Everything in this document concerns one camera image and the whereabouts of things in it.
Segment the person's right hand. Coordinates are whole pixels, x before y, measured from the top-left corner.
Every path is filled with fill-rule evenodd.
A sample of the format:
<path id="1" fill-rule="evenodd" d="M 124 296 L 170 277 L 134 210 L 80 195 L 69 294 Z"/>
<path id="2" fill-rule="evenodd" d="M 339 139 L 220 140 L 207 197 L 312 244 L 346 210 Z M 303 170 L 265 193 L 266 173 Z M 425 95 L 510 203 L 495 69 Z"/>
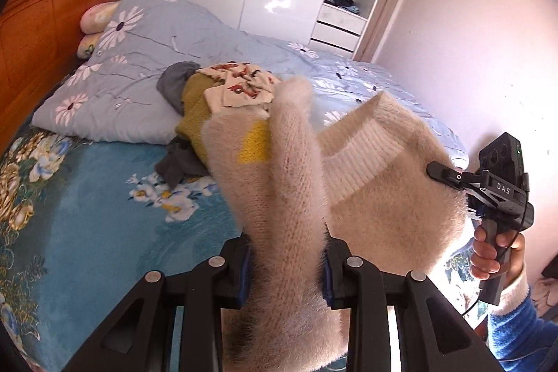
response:
<path id="1" fill-rule="evenodd" d="M 473 255 L 470 273 L 477 280 L 489 280 L 500 270 L 497 249 L 486 241 L 487 234 L 482 227 L 474 232 Z M 496 245 L 510 253 L 509 267 L 504 289 L 509 287 L 522 273 L 525 258 L 525 237 L 515 230 L 503 232 L 496 237 Z"/>

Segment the blue sleeve forearm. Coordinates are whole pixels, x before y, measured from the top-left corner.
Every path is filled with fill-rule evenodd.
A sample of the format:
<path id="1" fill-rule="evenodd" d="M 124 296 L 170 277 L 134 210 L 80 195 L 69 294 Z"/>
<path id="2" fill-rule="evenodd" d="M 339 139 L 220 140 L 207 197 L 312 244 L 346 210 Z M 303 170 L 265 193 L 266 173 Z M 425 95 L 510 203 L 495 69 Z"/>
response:
<path id="1" fill-rule="evenodd" d="M 525 271 L 488 315 L 488 347 L 504 371 L 557 370 L 557 325 L 537 316 Z"/>

